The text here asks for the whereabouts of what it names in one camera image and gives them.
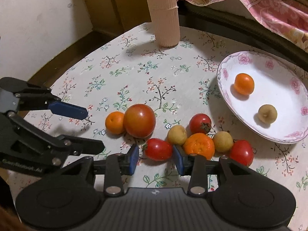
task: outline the red tomato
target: red tomato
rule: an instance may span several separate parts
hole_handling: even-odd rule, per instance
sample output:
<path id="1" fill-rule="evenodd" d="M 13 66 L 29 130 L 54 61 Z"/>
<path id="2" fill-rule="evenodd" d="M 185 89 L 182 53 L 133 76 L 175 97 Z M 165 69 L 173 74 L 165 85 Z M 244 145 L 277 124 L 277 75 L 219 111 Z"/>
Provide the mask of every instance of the red tomato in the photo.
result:
<path id="1" fill-rule="evenodd" d="M 248 141 L 238 140 L 230 151 L 230 158 L 245 166 L 250 166 L 254 159 L 254 150 Z"/>
<path id="2" fill-rule="evenodd" d="M 172 156 L 172 146 L 161 139 L 151 138 L 144 145 L 146 156 L 154 161 L 164 161 Z"/>
<path id="3" fill-rule="evenodd" d="M 206 114 L 196 114 L 189 122 L 189 128 L 192 134 L 210 132 L 212 121 Z"/>
<path id="4" fill-rule="evenodd" d="M 124 128 L 135 138 L 146 138 L 153 133 L 156 118 L 154 111 L 145 104 L 130 106 L 124 114 Z"/>

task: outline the blue gripper pad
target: blue gripper pad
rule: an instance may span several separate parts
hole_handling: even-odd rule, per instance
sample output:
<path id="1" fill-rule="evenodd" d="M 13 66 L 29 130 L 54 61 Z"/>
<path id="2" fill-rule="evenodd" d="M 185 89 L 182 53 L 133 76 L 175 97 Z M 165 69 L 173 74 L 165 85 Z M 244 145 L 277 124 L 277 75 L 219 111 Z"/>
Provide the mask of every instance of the blue gripper pad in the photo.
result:
<path id="1" fill-rule="evenodd" d="M 134 174 L 138 160 L 139 160 L 139 146 L 136 145 L 135 149 L 131 153 L 131 162 L 130 162 L 130 165 L 129 165 L 130 175 Z"/>
<path id="2" fill-rule="evenodd" d="M 173 155 L 172 159 L 175 163 L 175 166 L 177 167 L 177 172 L 179 175 L 183 176 L 184 175 L 184 166 L 183 166 L 183 160 L 180 152 L 178 149 L 173 145 Z"/>
<path id="3" fill-rule="evenodd" d="M 53 102 L 48 105 L 48 109 L 56 115 L 66 116 L 78 120 L 83 120 L 88 116 L 86 108 L 66 102 Z"/>

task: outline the table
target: table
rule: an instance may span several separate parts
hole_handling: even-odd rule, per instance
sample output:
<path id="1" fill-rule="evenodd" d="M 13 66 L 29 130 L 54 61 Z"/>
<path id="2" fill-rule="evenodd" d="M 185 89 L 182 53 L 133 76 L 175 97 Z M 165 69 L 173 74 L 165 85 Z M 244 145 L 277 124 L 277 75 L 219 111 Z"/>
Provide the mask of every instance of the table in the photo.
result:
<path id="1" fill-rule="evenodd" d="M 186 127 L 196 113 L 212 119 L 209 133 L 230 131 L 236 140 L 246 139 L 254 148 L 250 168 L 290 189 L 297 200 L 297 209 L 290 222 L 292 230 L 308 226 L 308 148 L 307 139 L 296 145 L 270 142 L 243 125 L 232 114 L 219 93 L 216 71 L 229 54 L 249 50 L 248 45 L 191 28 L 181 27 L 181 41 L 173 48 L 158 47 L 150 23 L 142 24 L 95 50 L 59 78 L 52 93 L 62 101 L 86 107 L 89 116 L 84 120 L 53 115 L 50 111 L 32 111 L 26 120 L 39 129 L 58 136 L 67 134 L 102 140 L 106 149 L 95 160 L 107 155 L 126 153 L 131 144 L 140 146 L 146 141 L 128 134 L 116 137 L 105 129 L 105 118 L 113 111 L 124 112 L 136 103 L 146 103 L 157 115 L 152 137 L 164 139 L 176 124 Z M 281 60 L 308 85 L 307 73 Z M 69 157 L 69 164 L 80 157 Z M 183 187 L 189 177 L 180 177 L 175 165 L 157 163 L 143 157 L 133 177 L 123 176 L 124 187 Z M 17 194 L 38 178 L 10 172 L 10 188 Z M 208 178 L 208 190 L 217 188 L 215 176 Z M 103 189 L 104 176 L 96 177 L 95 188 Z"/>

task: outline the orange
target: orange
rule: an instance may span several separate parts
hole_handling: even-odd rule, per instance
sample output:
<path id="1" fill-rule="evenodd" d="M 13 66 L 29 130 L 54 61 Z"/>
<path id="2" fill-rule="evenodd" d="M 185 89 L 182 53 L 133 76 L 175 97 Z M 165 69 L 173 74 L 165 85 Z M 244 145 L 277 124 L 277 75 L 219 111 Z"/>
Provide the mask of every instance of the orange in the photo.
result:
<path id="1" fill-rule="evenodd" d="M 204 133 L 190 136 L 183 145 L 186 154 L 199 154 L 210 160 L 215 153 L 213 140 Z"/>
<path id="2" fill-rule="evenodd" d="M 254 91 L 254 80 L 250 75 L 238 74 L 235 77 L 234 88 L 242 95 L 250 95 Z"/>
<path id="3" fill-rule="evenodd" d="M 115 111 L 110 113 L 106 120 L 105 126 L 106 129 L 109 130 L 112 134 L 119 135 L 124 132 L 124 124 L 123 124 L 124 114 L 119 111 Z"/>

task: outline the cardboard tube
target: cardboard tube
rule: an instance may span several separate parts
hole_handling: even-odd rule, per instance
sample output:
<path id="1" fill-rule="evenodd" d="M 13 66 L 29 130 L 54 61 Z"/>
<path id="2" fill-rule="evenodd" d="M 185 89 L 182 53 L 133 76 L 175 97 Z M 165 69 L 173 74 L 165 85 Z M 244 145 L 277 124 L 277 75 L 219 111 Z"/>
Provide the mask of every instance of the cardboard tube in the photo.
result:
<path id="1" fill-rule="evenodd" d="M 172 47 L 180 41 L 177 0 L 147 0 L 157 43 Z"/>

